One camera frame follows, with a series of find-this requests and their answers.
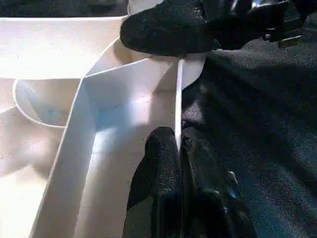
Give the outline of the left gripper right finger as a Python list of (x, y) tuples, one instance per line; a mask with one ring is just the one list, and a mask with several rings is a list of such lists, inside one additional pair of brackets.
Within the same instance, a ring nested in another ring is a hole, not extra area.
[(207, 137), (187, 127), (182, 130), (180, 149), (186, 237), (257, 237), (235, 174), (222, 163)]

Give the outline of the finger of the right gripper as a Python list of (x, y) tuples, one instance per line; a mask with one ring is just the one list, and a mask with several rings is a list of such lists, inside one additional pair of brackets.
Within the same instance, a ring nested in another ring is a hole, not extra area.
[(129, 16), (121, 25), (123, 46), (156, 56), (206, 53), (221, 47), (201, 0), (164, 0)]

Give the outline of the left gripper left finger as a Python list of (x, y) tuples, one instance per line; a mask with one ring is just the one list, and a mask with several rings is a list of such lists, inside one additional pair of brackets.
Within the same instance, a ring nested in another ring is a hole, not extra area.
[(174, 131), (161, 126), (149, 134), (133, 175), (122, 236), (179, 238), (182, 211), (182, 172)]

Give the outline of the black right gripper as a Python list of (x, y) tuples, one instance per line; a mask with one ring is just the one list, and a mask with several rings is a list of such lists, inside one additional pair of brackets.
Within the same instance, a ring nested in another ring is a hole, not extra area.
[(221, 49), (240, 49), (259, 38), (294, 46), (308, 17), (306, 0), (205, 0), (203, 8)]

